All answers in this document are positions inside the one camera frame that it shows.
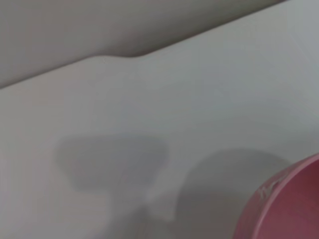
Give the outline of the pink bowl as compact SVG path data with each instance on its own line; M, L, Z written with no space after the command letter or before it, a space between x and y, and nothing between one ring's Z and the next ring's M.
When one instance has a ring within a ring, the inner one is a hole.
M319 153L264 182L244 207L232 239L319 239Z

